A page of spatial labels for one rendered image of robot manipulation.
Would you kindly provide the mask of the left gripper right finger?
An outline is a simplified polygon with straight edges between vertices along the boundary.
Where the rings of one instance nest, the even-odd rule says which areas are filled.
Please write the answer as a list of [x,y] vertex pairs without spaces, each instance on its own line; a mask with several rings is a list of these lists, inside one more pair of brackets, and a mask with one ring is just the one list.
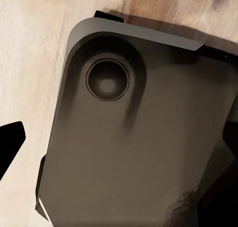
[[222,138],[238,161],[238,123],[227,121]]

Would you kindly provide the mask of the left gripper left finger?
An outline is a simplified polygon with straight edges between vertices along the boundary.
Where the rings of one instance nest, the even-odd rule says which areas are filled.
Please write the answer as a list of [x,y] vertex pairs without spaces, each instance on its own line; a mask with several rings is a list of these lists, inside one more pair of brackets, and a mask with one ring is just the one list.
[[25,139],[22,121],[0,126],[0,181]]

